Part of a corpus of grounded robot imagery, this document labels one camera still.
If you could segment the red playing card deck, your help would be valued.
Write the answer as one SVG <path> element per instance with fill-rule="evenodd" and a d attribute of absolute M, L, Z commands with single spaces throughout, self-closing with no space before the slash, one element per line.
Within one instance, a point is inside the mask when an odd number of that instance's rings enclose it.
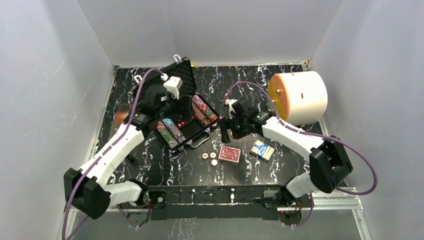
<path fill-rule="evenodd" d="M 221 146 L 218 159 L 221 161 L 226 161 L 233 164 L 238 164 L 240 161 L 241 150 L 239 148 Z"/>

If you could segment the blue playing card deck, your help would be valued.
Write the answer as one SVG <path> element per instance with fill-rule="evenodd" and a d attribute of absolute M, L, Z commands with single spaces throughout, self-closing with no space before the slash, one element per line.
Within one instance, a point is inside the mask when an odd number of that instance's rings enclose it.
<path fill-rule="evenodd" d="M 253 143 L 253 146 L 250 150 L 250 153 L 266 162 L 268 162 L 272 155 L 274 154 L 275 149 L 271 146 L 269 146 L 268 144 L 260 141 L 260 140 L 256 140 Z"/>

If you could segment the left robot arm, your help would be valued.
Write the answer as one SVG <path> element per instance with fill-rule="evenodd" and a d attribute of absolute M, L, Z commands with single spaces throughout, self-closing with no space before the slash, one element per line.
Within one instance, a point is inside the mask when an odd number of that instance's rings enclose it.
<path fill-rule="evenodd" d="M 64 176 L 67 208 L 75 207 L 91 219 L 101 217 L 109 207 L 132 203 L 144 208 L 149 203 L 149 188 L 138 180 L 109 184 L 108 180 L 129 153 L 165 118 L 187 121 L 192 113 L 192 96 L 170 87 L 153 85 L 138 89 L 130 114 L 115 135 L 79 169 L 69 168 Z"/>

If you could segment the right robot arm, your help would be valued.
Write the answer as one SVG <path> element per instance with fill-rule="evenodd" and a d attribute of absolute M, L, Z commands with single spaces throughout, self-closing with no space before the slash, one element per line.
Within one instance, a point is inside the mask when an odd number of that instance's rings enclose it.
<path fill-rule="evenodd" d="M 309 163 L 308 171 L 292 177 L 273 195 L 255 199 L 256 203 L 295 207 L 304 195 L 332 193 L 353 171 L 337 137 L 313 136 L 289 123 L 282 124 L 274 112 L 260 111 L 246 99 L 226 99 L 224 106 L 228 108 L 228 116 L 218 122 L 223 143 L 258 134 L 288 147 Z"/>

